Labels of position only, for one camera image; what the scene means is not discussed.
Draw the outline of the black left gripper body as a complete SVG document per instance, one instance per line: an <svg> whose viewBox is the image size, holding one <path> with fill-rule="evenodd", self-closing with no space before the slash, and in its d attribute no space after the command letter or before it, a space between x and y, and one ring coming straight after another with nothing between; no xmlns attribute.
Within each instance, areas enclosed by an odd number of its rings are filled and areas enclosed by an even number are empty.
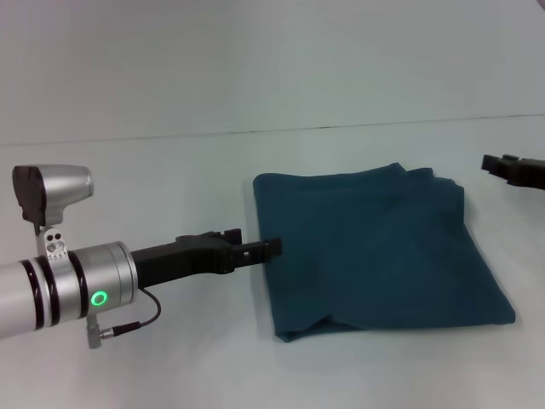
<svg viewBox="0 0 545 409"><path fill-rule="evenodd" d="M197 274L228 274L232 247L224 233L185 235L166 245L132 251L138 288L144 289Z"/></svg>

